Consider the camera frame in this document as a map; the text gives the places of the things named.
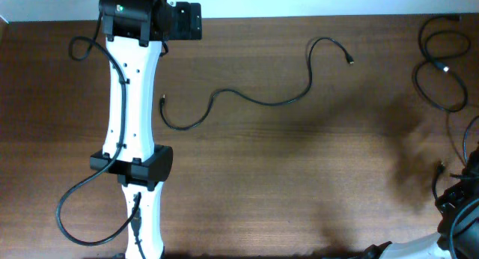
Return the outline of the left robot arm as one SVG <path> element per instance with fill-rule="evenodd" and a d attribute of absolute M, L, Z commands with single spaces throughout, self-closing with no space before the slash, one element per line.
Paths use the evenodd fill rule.
<path fill-rule="evenodd" d="M 167 40 L 199 40 L 201 6 L 169 0 L 99 0 L 110 68 L 110 109 L 106 140 L 91 156 L 91 167 L 107 166 L 126 200 L 126 258 L 163 258 L 160 231 L 162 187 L 173 150 L 155 144 L 152 131 L 156 66 Z"/>

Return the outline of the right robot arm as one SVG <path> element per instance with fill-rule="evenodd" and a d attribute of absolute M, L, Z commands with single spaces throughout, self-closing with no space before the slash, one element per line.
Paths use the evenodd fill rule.
<path fill-rule="evenodd" d="M 407 242 L 364 250 L 361 259 L 478 259 L 478 151 L 471 152 L 459 182 L 435 200 L 442 215 L 437 232 Z"/>

